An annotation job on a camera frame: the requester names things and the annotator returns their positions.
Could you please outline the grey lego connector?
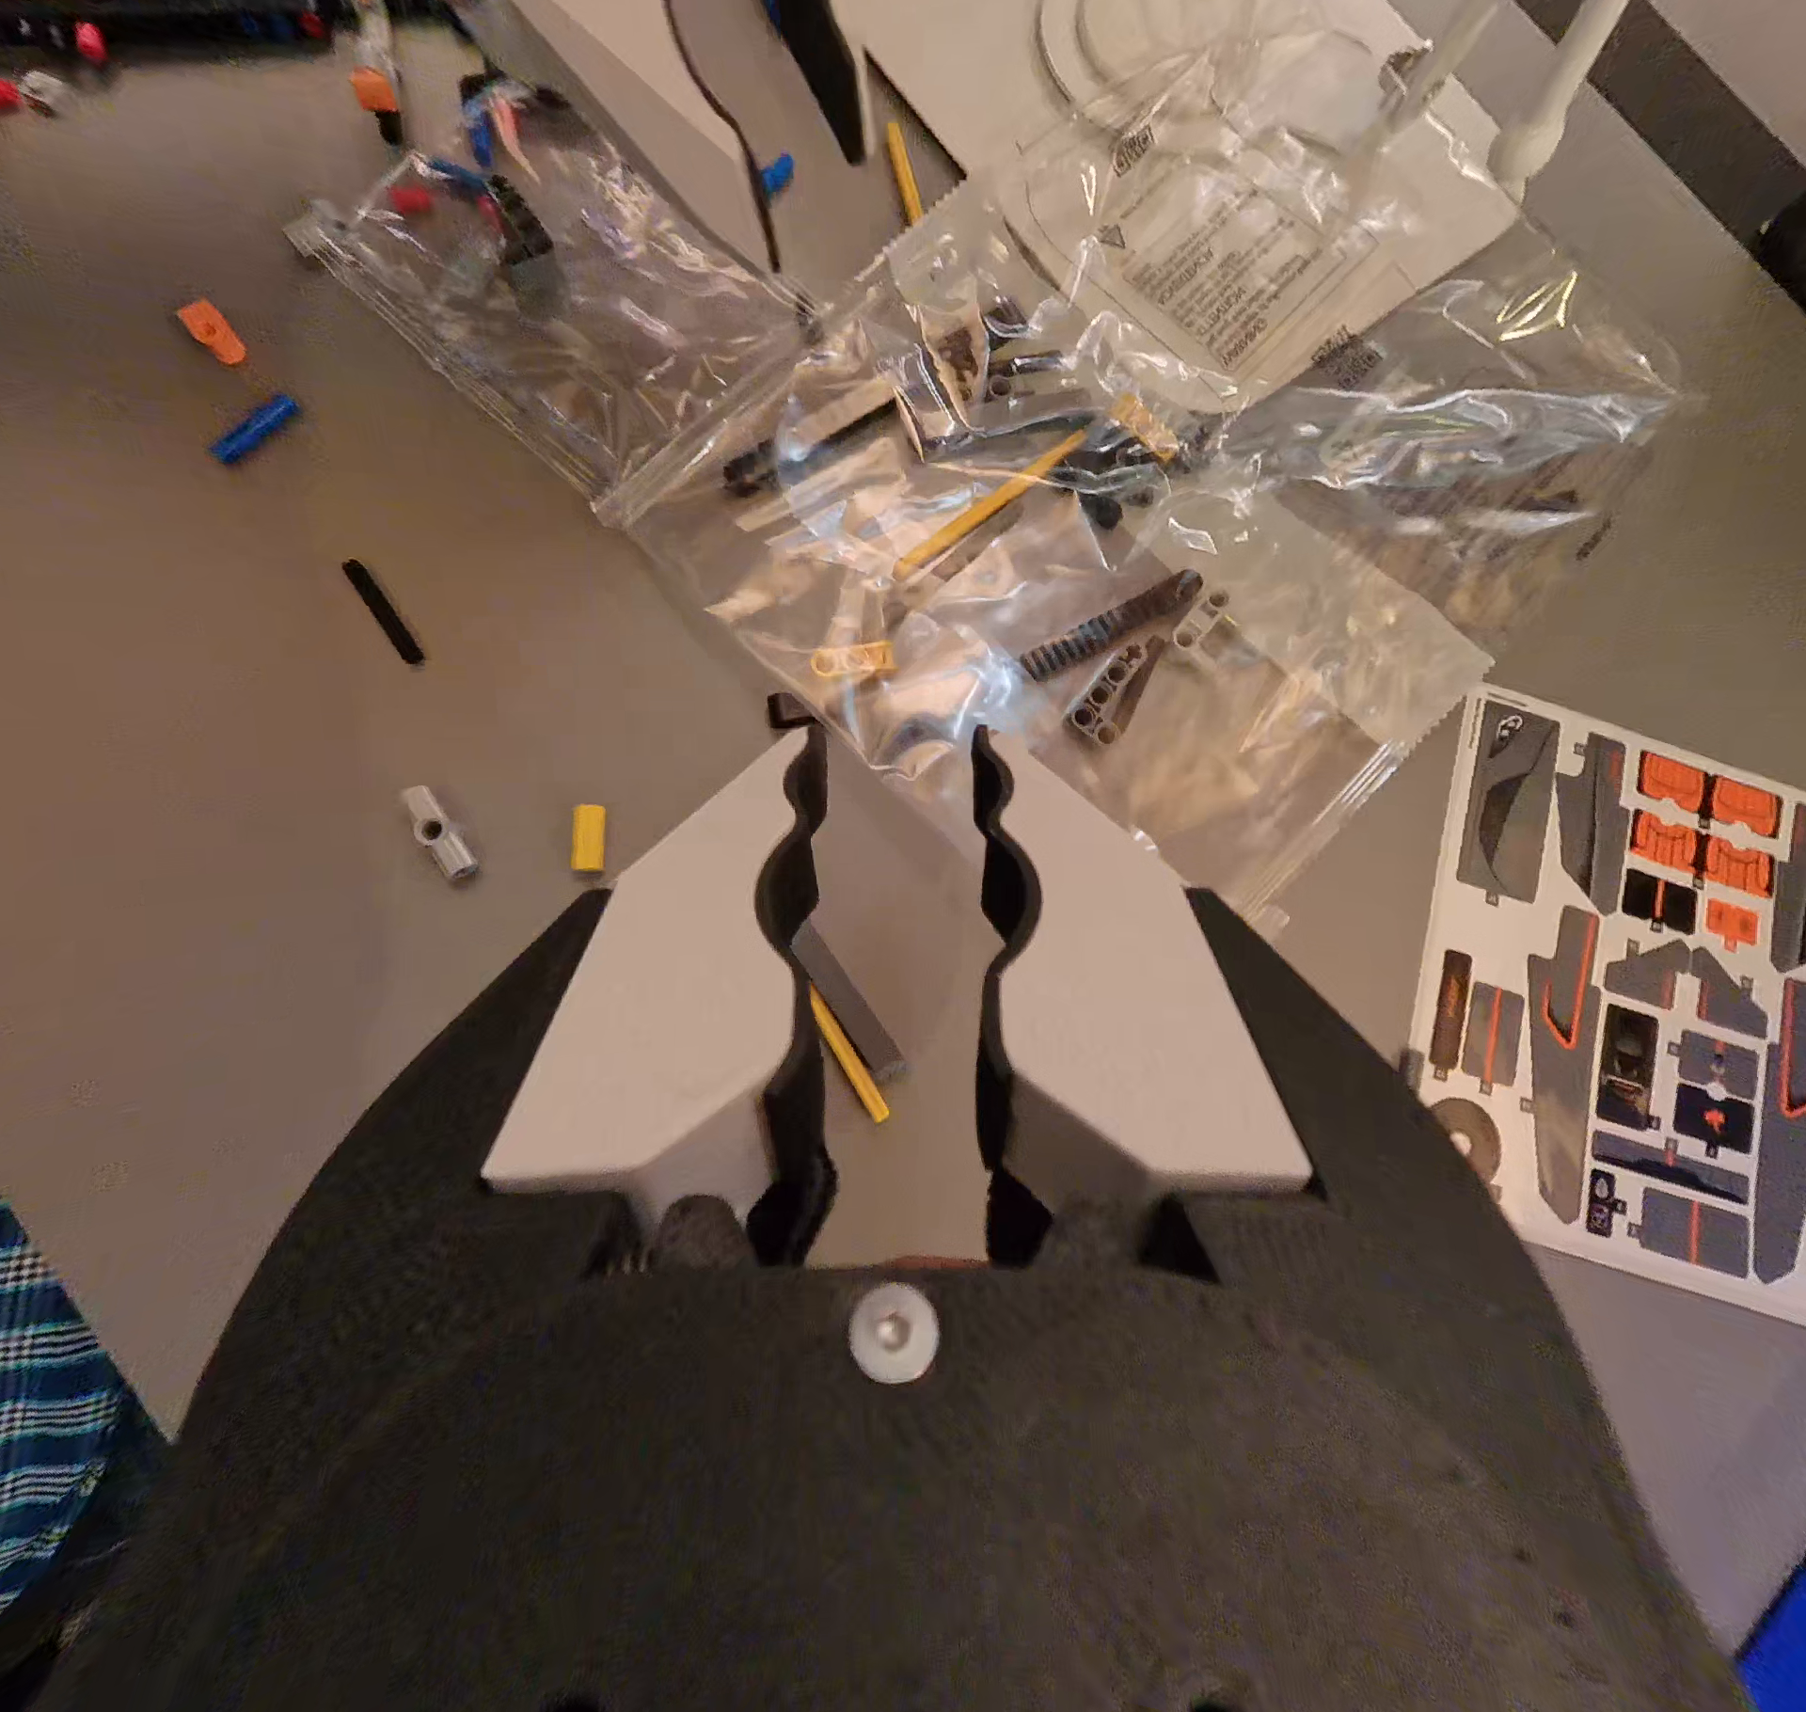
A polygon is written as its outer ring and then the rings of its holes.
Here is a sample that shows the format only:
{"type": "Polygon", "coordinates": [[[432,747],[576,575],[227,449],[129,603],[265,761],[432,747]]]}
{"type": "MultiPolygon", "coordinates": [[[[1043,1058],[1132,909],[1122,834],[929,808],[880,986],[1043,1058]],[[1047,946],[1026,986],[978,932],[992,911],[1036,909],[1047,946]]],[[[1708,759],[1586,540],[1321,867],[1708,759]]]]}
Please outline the grey lego connector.
{"type": "Polygon", "coordinates": [[[480,875],[482,861],[464,834],[464,826],[446,810],[430,784],[411,784],[399,792],[418,847],[436,865],[440,877],[464,885],[480,875]]]}

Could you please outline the dark grey lego beam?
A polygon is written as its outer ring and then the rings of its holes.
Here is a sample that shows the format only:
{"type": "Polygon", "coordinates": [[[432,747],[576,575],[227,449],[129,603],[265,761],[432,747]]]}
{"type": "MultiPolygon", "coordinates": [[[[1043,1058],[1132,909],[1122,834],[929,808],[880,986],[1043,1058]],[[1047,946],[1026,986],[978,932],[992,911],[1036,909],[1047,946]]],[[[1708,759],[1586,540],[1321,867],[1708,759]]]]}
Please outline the dark grey lego beam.
{"type": "Polygon", "coordinates": [[[529,317],[554,315],[564,297],[564,275],[553,234],[505,175],[491,173],[485,193],[501,236],[501,270],[517,305],[529,317]]]}

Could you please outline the black lego axle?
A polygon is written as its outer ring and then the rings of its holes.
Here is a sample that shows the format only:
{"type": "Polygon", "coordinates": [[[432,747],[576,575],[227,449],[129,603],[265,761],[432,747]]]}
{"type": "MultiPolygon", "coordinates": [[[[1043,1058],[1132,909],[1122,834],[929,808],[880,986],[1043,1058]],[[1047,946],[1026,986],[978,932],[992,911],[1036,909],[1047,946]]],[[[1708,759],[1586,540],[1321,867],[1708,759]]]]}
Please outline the black lego axle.
{"type": "Polygon", "coordinates": [[[359,558],[347,558],[342,571],[403,664],[420,668],[426,662],[424,646],[373,569],[359,558]]]}

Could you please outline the blue plaid clothing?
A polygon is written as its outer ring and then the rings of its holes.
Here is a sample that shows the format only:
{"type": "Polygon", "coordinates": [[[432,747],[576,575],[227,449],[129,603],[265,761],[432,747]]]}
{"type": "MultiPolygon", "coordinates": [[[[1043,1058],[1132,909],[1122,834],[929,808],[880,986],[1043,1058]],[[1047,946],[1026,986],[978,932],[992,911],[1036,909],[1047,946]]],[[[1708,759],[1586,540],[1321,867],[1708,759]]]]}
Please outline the blue plaid clothing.
{"type": "Polygon", "coordinates": [[[160,1429],[2,1204],[2,1609],[111,1561],[166,1455],[160,1429]]]}

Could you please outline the crumpled clear plastic bag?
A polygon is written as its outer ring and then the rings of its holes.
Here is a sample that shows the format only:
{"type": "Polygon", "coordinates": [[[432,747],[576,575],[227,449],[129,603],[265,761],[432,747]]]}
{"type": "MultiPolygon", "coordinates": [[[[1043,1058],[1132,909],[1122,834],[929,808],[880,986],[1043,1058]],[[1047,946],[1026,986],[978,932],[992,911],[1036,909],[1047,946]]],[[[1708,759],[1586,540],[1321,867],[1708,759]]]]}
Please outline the crumpled clear plastic bag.
{"type": "Polygon", "coordinates": [[[1523,220],[1319,345],[1215,435],[1205,477],[1497,648],[1599,548],[1682,402],[1672,348],[1523,220]]]}

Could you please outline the large clear plastic bag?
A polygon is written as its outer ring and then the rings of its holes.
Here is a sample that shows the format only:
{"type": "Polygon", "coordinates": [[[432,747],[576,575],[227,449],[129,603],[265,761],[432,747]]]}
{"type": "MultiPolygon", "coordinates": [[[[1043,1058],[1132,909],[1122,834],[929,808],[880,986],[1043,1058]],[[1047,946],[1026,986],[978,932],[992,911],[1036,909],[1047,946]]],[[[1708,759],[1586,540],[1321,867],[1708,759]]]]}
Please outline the large clear plastic bag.
{"type": "Polygon", "coordinates": [[[683,597],[915,810],[951,826],[978,729],[1012,733],[1136,840],[1248,905],[1398,767],[1477,648],[1278,498],[1207,477],[1215,414],[1061,335],[1045,279],[982,238],[894,250],[596,500],[683,597]],[[1107,445],[1132,390],[1172,463],[1107,445]],[[1071,431],[1085,445],[913,581],[898,558],[1071,431]],[[1201,593],[1126,735],[1063,717],[1103,662],[1030,680],[1022,652],[1197,569],[1201,593]],[[892,638],[896,674],[825,682],[817,646],[892,638]]]}

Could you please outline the lego sticker sheet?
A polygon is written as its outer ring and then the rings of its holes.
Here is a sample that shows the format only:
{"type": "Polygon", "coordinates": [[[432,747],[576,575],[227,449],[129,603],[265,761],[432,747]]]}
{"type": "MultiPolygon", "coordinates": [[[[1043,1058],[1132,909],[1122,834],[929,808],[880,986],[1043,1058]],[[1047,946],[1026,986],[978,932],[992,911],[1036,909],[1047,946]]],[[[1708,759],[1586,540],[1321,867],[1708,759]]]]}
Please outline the lego sticker sheet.
{"type": "Polygon", "coordinates": [[[1408,1078],[1526,1242],[1803,1327],[1803,788],[1473,692],[1408,1078]]]}

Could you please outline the white cardboard sheet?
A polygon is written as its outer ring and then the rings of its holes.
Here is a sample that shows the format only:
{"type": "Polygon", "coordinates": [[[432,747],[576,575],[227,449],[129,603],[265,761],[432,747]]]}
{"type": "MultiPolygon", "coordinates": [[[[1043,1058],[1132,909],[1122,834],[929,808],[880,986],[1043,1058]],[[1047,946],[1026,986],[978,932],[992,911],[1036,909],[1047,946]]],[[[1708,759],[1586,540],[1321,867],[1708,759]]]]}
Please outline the white cardboard sheet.
{"type": "MultiPolygon", "coordinates": [[[[876,66],[935,133],[947,153],[980,177],[982,256],[1022,256],[1032,277],[1051,287],[1063,335],[1087,337],[1105,358],[1118,358],[1134,382],[1174,394],[1205,414],[1191,390],[1164,368],[1130,362],[1128,343],[1109,321],[1085,321],[1057,291],[1040,262],[1006,224],[998,177],[1041,133],[1057,128],[1136,57],[1162,53],[1183,31],[1211,17],[1221,0],[860,0],[850,9],[876,66]]],[[[1335,27],[1361,39],[1381,62],[1381,106],[1402,92],[1388,59],[1418,39],[1388,0],[1312,0],[1335,27]]],[[[1457,82],[1448,80],[1424,118],[1381,157],[1402,165],[1424,189],[1432,226],[1416,234],[1404,273],[1369,285],[1353,331],[1365,331],[1457,264],[1493,244],[1521,208],[1487,165],[1497,124],[1457,82]]]]}

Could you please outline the printed clear plastic bag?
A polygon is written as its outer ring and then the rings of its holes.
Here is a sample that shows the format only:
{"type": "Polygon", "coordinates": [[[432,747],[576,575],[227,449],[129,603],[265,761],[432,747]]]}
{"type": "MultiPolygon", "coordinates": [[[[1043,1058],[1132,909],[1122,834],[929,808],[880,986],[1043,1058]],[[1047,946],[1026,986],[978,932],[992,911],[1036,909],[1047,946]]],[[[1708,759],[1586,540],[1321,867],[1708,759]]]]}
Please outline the printed clear plastic bag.
{"type": "Polygon", "coordinates": [[[1381,62],[1312,0],[1221,0],[998,177],[1006,224],[1085,321],[1205,410],[1282,386],[1430,230],[1359,143],[1381,62]]]}

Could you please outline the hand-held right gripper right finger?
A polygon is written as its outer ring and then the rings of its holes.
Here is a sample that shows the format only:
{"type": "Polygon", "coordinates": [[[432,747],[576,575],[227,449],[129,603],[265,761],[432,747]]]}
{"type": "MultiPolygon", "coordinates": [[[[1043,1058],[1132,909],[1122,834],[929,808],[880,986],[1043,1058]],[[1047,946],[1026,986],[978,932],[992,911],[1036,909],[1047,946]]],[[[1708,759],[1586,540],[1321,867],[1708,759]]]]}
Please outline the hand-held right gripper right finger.
{"type": "Polygon", "coordinates": [[[1183,879],[1026,741],[972,743],[982,915],[976,1128],[986,1254],[1026,1266],[1073,1208],[1304,1191],[1312,1159],[1183,879]]]}

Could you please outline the blue plastic item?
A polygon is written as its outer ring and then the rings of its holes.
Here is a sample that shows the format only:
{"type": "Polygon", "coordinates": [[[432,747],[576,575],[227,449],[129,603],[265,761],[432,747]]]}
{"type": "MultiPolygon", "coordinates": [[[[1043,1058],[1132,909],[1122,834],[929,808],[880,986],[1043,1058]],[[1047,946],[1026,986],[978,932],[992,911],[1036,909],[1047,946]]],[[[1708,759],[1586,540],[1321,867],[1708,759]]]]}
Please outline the blue plastic item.
{"type": "Polygon", "coordinates": [[[1737,1660],[1753,1709],[1804,1709],[1803,1571],[1751,1629],[1737,1660]]]}

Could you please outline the white stand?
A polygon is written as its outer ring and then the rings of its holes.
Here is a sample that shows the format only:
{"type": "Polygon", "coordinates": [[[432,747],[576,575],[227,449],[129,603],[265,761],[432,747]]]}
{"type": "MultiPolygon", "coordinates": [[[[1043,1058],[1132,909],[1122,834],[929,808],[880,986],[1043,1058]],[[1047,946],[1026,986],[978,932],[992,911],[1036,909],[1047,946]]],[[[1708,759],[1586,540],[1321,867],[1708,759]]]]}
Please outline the white stand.
{"type": "MultiPolygon", "coordinates": [[[[1390,98],[1359,143],[1363,163],[1377,161],[1390,143],[1430,110],[1434,96],[1452,80],[1503,0],[1459,0],[1456,15],[1434,43],[1416,55],[1402,92],[1390,98]]],[[[1599,60],[1631,0],[1582,0],[1556,45],[1552,66],[1530,106],[1503,126],[1487,155],[1493,181],[1515,202],[1525,202],[1526,185],[1558,149],[1572,106],[1584,80],[1599,60]]]]}

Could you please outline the small clear plastic bag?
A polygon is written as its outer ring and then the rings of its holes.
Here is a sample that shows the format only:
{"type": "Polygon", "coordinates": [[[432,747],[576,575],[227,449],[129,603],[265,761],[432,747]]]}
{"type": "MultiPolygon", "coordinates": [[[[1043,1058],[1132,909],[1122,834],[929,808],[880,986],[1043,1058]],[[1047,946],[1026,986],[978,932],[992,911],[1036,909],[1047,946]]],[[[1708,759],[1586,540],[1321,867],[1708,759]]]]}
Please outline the small clear plastic bag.
{"type": "Polygon", "coordinates": [[[708,419],[801,331],[809,301],[706,240],[616,143],[493,84],[456,155],[407,147],[353,204],[308,202],[296,252],[342,281],[468,402],[604,496],[708,419]],[[564,297],[521,311],[485,185],[517,185],[554,238],[564,297]]]}

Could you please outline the dark grey lego gear rack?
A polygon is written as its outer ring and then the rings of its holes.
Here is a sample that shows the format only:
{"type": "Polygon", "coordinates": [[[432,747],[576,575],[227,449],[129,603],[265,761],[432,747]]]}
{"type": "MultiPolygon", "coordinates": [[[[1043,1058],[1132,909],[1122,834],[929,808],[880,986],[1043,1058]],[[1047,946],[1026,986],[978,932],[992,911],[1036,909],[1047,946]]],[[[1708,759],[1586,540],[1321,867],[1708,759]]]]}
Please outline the dark grey lego gear rack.
{"type": "Polygon", "coordinates": [[[1038,642],[1020,654],[1018,664],[1030,680],[1051,682],[1057,674],[1114,650],[1130,634],[1181,615],[1201,587],[1203,577],[1197,569],[1172,571],[1160,583],[1038,642]]]}

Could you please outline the long yellow lego axle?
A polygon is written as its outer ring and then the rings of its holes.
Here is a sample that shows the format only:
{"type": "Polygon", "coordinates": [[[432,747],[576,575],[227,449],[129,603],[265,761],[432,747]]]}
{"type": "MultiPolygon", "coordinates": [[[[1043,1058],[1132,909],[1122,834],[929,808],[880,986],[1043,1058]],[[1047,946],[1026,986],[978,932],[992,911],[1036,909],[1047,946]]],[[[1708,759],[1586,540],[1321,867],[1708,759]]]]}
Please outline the long yellow lego axle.
{"type": "Polygon", "coordinates": [[[935,526],[898,558],[892,571],[894,579],[901,585],[913,581],[915,575],[933,567],[953,548],[970,538],[982,526],[988,526],[998,514],[1006,510],[1006,506],[1018,502],[1032,488],[1045,483],[1069,457],[1073,457],[1085,445],[1087,437],[1089,433],[1085,431],[1071,431],[1063,435],[1038,459],[1030,459],[1026,465],[1014,469],[1004,481],[982,492],[972,504],[965,506],[959,514],[935,526]]]}

